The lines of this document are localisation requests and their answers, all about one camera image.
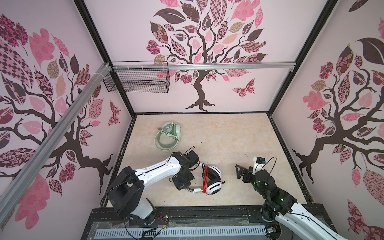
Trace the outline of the white black over-ear headphones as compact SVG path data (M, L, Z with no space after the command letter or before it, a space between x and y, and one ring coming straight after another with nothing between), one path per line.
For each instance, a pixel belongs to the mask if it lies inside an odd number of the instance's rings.
M187 190L191 193L204 193L207 195L214 195L222 189L222 173L219 168L216 166L206 165L204 163L199 163L197 168L201 168L203 186L201 188L190 188L187 187Z

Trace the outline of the mint green over-ear headphones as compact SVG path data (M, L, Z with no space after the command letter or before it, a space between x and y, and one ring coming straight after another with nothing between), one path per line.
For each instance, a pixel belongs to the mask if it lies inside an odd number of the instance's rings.
M178 147L182 135L182 127L179 123L167 122L161 128L158 128L154 138L155 147L162 152L170 152ZM161 137L168 137L173 141L169 144L163 144Z

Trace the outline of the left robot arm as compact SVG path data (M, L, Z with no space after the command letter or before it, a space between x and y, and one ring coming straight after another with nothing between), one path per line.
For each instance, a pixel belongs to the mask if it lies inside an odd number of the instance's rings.
M106 198L119 217L134 216L151 224L157 210L150 200L142 199L144 190L167 177L172 178L177 190L188 188L195 179L192 167L199 162L199 156L190 150L185 154L174 152L168 159L143 169L125 167L107 189Z

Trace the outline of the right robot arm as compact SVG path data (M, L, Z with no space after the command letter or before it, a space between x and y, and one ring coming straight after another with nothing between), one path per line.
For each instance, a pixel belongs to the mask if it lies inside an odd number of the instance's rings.
M326 224L312 215L295 197L276 185L274 177L263 164L244 168L235 165L237 179L249 183L265 200L261 216L267 222L276 221L302 240L344 240Z

